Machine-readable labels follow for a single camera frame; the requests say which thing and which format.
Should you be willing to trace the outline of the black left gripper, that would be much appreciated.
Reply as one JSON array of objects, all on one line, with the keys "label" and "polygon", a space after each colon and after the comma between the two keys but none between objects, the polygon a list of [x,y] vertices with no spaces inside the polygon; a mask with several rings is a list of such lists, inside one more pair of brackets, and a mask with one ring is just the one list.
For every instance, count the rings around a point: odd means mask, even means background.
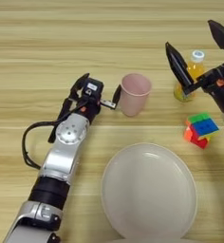
[{"label": "black left gripper", "polygon": [[[85,73],[82,77],[80,77],[75,84],[70,89],[69,98],[66,98],[63,103],[63,112],[65,116],[70,115],[71,113],[75,113],[81,115],[89,120],[89,122],[93,122],[95,117],[101,112],[101,107],[105,106],[112,110],[117,108],[119,100],[121,98],[121,85],[119,84],[116,91],[114,92],[112,102],[97,99],[92,96],[82,96],[79,98],[78,91],[84,87],[86,80],[88,79],[89,74]],[[71,105],[76,101],[76,105],[73,109],[71,109]]]}]

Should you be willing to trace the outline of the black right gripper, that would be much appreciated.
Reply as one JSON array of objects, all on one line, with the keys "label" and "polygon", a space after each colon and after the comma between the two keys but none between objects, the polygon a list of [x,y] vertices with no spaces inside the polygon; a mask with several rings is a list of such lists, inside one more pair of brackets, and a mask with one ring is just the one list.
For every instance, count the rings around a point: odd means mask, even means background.
[{"label": "black right gripper", "polygon": [[[208,24],[218,47],[224,50],[224,26],[214,20],[209,20]],[[181,84],[183,92],[188,95],[201,88],[215,100],[221,112],[224,113],[224,65],[205,72],[194,83],[180,53],[169,42],[165,44],[165,50],[169,65]]]}]

